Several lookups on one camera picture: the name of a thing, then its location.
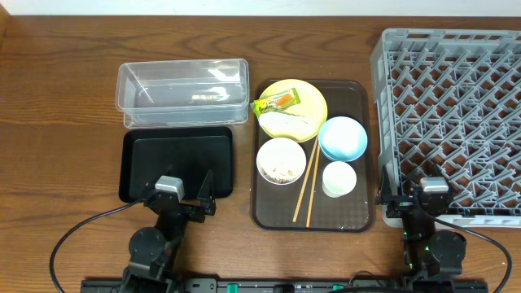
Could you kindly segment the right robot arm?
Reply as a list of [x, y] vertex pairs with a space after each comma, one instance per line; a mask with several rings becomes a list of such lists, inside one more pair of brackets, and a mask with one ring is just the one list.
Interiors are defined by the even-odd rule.
[[453, 279], [462, 273], [466, 239], [436, 228], [437, 217], [449, 210], [456, 190], [439, 167], [431, 171], [433, 175], [421, 178], [419, 185], [403, 190], [383, 166], [375, 203], [386, 208], [386, 217], [402, 222], [409, 272], [401, 276], [401, 286], [414, 292], [455, 292]]

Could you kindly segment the wooden chopstick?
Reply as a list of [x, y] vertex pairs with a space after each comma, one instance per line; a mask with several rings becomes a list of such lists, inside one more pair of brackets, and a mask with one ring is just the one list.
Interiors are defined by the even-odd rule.
[[313, 177], [312, 177], [312, 184], [311, 184], [311, 189], [310, 189], [308, 212], [307, 212], [307, 217], [306, 217], [306, 228], [310, 227], [310, 221], [311, 221], [311, 216], [312, 216], [312, 211], [313, 211], [313, 201], [314, 201], [314, 195], [315, 195], [315, 189], [316, 189], [319, 157], [320, 157], [320, 147], [318, 144], [318, 138], [316, 137], [316, 140], [314, 143]]
[[307, 163], [307, 167], [306, 167], [305, 172], [304, 172], [304, 180], [303, 180], [302, 186], [300, 188], [299, 197], [298, 197], [298, 200], [297, 200], [297, 203], [296, 203], [296, 209], [295, 209], [295, 212], [294, 212], [294, 215], [293, 215], [293, 218], [292, 218], [292, 222], [294, 222], [294, 223], [297, 222], [297, 219], [298, 219], [298, 216], [299, 216], [301, 203], [302, 203], [302, 200], [304, 198], [304, 192], [306, 190], [306, 186], [307, 186], [307, 182], [308, 182], [308, 178], [309, 178], [309, 173], [310, 173], [310, 170], [311, 170], [311, 168], [313, 166], [313, 162], [315, 160], [314, 157], [315, 157], [316, 152], [317, 152], [317, 144], [318, 144], [318, 138], [315, 137], [315, 140], [314, 140], [314, 143], [313, 143], [313, 149], [311, 151], [311, 156], [309, 158], [309, 161]]

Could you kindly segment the light blue bowl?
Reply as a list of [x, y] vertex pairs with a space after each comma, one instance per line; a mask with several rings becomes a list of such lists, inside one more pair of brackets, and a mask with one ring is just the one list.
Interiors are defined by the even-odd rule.
[[318, 143], [323, 155], [329, 160], [351, 162], [365, 153], [368, 135], [357, 120], [336, 116], [322, 125]]

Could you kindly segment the green orange snack wrapper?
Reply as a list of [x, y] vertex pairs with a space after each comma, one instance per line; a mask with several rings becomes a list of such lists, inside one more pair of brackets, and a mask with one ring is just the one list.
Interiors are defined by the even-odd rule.
[[300, 96], [296, 88], [290, 88], [289, 90], [254, 100], [251, 103], [251, 108], [253, 113], [259, 117], [268, 112], [282, 112], [300, 103]]

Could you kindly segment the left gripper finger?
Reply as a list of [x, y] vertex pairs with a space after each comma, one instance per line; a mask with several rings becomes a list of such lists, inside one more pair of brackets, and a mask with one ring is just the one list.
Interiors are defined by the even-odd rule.
[[204, 213], [209, 216], [214, 216], [216, 212], [216, 203], [214, 196], [213, 172], [208, 170], [204, 181], [199, 189], [197, 199]]
[[151, 180], [147, 181], [142, 193], [140, 195], [141, 199], [148, 199], [151, 196], [155, 195], [159, 190], [155, 187], [155, 184], [160, 180], [162, 176], [169, 177], [172, 172], [173, 166], [170, 164], [167, 168], [162, 170], [162, 173], [159, 175], [155, 175]]

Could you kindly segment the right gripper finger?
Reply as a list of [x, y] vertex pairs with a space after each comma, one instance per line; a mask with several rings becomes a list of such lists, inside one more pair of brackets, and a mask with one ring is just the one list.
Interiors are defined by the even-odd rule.
[[450, 182], [449, 178], [443, 174], [442, 168], [437, 164], [431, 165], [431, 171], [433, 177], [443, 177], [449, 184], [449, 190], [445, 193], [458, 194], [460, 190]]
[[375, 204], [387, 205], [390, 203], [398, 203], [399, 196], [396, 191], [392, 190], [394, 184], [388, 174], [387, 167], [385, 165], [381, 169], [379, 179], [379, 189], [374, 200]]

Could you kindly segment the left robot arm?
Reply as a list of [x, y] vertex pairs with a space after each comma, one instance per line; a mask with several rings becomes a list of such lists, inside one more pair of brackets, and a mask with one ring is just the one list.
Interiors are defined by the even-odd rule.
[[183, 292], [182, 277], [172, 271], [189, 222], [203, 223], [216, 211], [213, 172], [207, 171], [197, 194], [197, 205], [183, 203], [183, 181], [162, 176], [143, 192], [144, 206], [158, 215], [153, 227], [145, 227], [129, 240], [129, 264], [119, 292]]

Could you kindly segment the yellow plate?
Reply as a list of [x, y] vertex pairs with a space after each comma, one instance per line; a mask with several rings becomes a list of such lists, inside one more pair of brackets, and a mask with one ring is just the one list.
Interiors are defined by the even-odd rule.
[[328, 114], [326, 100], [316, 86], [297, 79], [276, 81], [262, 90], [259, 98], [292, 88], [300, 98], [299, 104], [280, 112], [260, 114], [257, 120], [260, 127], [272, 138], [290, 138], [296, 142], [306, 142], [318, 134]]

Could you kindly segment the white bowl with food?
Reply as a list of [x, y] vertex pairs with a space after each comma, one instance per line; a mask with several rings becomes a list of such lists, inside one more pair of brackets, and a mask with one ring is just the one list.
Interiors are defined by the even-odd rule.
[[272, 138], [256, 155], [256, 168], [269, 183], [289, 185], [297, 181], [307, 165], [302, 146], [290, 138]]

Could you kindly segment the white cup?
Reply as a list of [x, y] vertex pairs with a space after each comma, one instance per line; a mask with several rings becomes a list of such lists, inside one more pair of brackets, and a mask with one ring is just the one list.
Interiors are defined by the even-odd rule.
[[331, 198], [349, 194], [357, 184], [354, 168], [341, 161], [329, 163], [322, 173], [322, 190]]

